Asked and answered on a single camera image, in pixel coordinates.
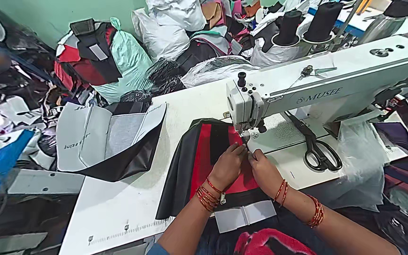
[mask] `black scissors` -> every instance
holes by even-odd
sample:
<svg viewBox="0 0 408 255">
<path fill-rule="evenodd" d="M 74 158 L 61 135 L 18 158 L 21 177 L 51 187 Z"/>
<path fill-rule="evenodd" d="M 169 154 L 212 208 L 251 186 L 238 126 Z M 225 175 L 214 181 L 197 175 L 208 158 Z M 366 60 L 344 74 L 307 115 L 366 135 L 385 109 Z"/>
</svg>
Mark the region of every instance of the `black scissors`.
<svg viewBox="0 0 408 255">
<path fill-rule="evenodd" d="M 331 171 L 337 171 L 343 167 L 341 158 L 338 156 L 335 150 L 332 147 L 330 147 L 330 145 L 328 145 L 325 142 L 317 140 L 316 135 L 313 133 L 313 131 L 311 131 L 311 129 L 307 127 L 303 122 L 298 120 L 297 117 L 295 117 L 293 114 L 291 114 L 288 111 L 286 111 L 285 114 L 289 119 L 291 119 L 294 126 L 305 136 L 306 147 L 307 147 L 307 151 L 305 153 L 305 163 L 309 167 L 317 171 L 325 171 L 327 169 Z M 327 158 L 327 156 L 317 146 L 318 143 L 320 143 L 330 152 L 330 154 L 336 160 L 336 166 L 333 165 L 333 163 Z M 317 166 L 313 166 L 309 163 L 308 156 L 310 154 L 314 155 L 314 157 L 316 158 L 317 163 L 318 163 Z"/>
</svg>

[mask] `pink fabric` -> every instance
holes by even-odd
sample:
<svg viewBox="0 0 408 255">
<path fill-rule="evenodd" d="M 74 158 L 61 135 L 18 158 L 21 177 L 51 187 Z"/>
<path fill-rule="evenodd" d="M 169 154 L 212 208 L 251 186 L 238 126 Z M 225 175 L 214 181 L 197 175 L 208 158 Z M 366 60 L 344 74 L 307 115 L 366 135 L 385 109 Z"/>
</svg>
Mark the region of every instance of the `pink fabric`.
<svg viewBox="0 0 408 255">
<path fill-rule="evenodd" d="M 242 0 L 235 0 L 234 1 L 234 8 L 232 11 L 232 16 L 234 17 L 234 14 L 242 14 Z"/>
</svg>

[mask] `blue fabric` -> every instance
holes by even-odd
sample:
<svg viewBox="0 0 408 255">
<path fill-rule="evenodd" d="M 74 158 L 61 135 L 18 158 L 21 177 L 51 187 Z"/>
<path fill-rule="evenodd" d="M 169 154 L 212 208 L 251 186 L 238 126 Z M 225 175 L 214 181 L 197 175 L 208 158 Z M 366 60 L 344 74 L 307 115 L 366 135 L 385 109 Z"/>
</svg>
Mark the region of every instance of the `blue fabric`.
<svg viewBox="0 0 408 255">
<path fill-rule="evenodd" d="M 155 243 L 147 252 L 147 255 L 169 255 L 169 253 L 161 245 Z"/>
</svg>

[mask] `grey fabric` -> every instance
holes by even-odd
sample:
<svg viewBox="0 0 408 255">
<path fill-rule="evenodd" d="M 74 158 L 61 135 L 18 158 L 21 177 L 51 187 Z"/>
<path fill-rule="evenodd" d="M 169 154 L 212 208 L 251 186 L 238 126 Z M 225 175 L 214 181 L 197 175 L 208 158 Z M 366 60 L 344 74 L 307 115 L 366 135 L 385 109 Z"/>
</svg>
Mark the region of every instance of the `grey fabric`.
<svg viewBox="0 0 408 255">
<path fill-rule="evenodd" d="M 131 146 L 141 126 L 145 113 L 133 113 L 111 117 L 106 142 L 105 159 Z"/>
</svg>

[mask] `red and black garment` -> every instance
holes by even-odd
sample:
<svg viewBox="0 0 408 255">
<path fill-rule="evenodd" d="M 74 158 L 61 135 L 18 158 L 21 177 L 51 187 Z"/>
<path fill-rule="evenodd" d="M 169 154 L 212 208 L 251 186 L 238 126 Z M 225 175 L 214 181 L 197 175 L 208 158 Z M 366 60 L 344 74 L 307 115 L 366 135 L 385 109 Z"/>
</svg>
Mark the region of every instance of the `red and black garment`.
<svg viewBox="0 0 408 255">
<path fill-rule="evenodd" d="M 220 155 L 235 142 L 242 144 L 242 139 L 230 123 L 216 119 L 194 120 L 174 153 L 156 219 L 177 216 L 205 182 Z M 225 192 L 226 203 L 216 211 L 269 200 L 254 180 L 248 160 L 242 162 L 240 176 Z"/>
<path fill-rule="evenodd" d="M 77 47 L 64 45 L 65 50 L 54 63 L 54 72 L 71 92 L 82 86 L 87 88 L 89 84 L 98 86 L 117 82 L 122 77 L 111 54 L 116 28 L 109 22 L 92 20 L 92 23 L 98 24 L 95 31 L 75 35 L 78 39 Z M 99 60 L 89 49 L 92 45 L 98 45 L 108 58 Z"/>
</svg>

